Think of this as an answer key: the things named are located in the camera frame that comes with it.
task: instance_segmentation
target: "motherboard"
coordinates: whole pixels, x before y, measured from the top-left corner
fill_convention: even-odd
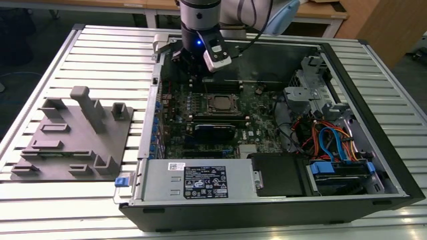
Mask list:
[[[219,90],[208,84],[203,84],[200,91],[191,84],[171,82],[164,86],[168,159],[239,159],[247,158],[245,150],[281,152],[272,117],[276,92],[265,85],[235,81],[225,87],[228,93],[212,93]]]

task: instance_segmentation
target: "white label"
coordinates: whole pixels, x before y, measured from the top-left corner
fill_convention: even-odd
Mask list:
[[[333,18],[333,19],[344,19],[347,17],[345,16],[340,16],[340,15],[331,15],[331,18]]]
[[[169,162],[167,170],[169,171],[184,171],[185,163],[184,162]]]
[[[216,45],[216,46],[212,47],[213,53],[217,53],[217,52],[220,52],[221,50],[223,50],[221,45]]]
[[[143,7],[143,4],[131,4],[131,3],[124,3],[123,4],[125,7],[139,7],[141,8]]]

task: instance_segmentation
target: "barcode sticker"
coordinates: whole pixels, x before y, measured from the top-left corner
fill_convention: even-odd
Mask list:
[[[333,19],[344,19],[347,17],[345,16],[340,16],[340,15],[331,15],[331,18],[333,18]]]
[[[184,162],[169,162],[167,165],[167,170],[169,171],[184,171],[185,163]]]
[[[143,4],[124,3],[123,5],[124,5],[125,7],[137,7],[137,8],[141,8],[141,7],[143,7]]]

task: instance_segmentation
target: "gray floor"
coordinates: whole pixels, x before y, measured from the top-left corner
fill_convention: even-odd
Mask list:
[[[18,67],[0,65],[0,76],[13,72],[34,72],[42,74],[48,68],[55,54],[67,38],[75,23],[88,25],[145,27],[144,16],[133,16],[121,13],[60,11],[60,19],[53,20],[47,10],[33,10],[32,20],[37,32],[28,37],[28,43],[33,51],[33,60]],[[161,28],[177,29],[179,21],[167,24],[165,17],[159,18]],[[413,62],[405,56],[393,69],[393,73],[404,88],[412,95],[424,112],[427,111],[427,64]],[[30,74],[13,74],[0,78],[5,91],[0,93],[0,139],[5,134],[18,111],[32,93],[40,77]]]

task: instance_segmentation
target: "sticker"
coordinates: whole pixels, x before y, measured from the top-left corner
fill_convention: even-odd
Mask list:
[[[187,166],[183,196],[185,199],[228,198],[225,166]]]
[[[169,162],[167,165],[167,170],[169,171],[184,171],[185,163],[184,162]]]
[[[139,7],[139,8],[141,8],[141,7],[143,7],[143,4],[124,3],[123,6],[125,6],[125,7]]]
[[[331,15],[331,18],[333,18],[333,19],[344,19],[347,17],[345,16],[340,16],[340,15]]]

